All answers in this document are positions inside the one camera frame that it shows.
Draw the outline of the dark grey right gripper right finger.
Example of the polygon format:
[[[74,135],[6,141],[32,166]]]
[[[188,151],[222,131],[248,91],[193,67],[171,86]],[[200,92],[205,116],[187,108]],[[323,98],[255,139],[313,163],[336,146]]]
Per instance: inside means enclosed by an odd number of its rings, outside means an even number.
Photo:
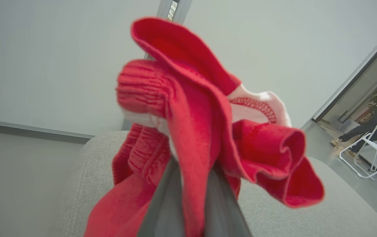
[[[252,236],[235,194],[218,162],[214,164],[208,176],[204,236]]]

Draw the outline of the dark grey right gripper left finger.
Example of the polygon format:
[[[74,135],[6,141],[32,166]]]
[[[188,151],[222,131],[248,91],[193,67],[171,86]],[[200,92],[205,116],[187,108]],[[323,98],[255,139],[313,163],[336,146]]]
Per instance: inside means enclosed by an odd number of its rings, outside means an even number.
[[[138,237],[184,237],[182,179],[179,164],[169,159],[148,210],[137,233]]]

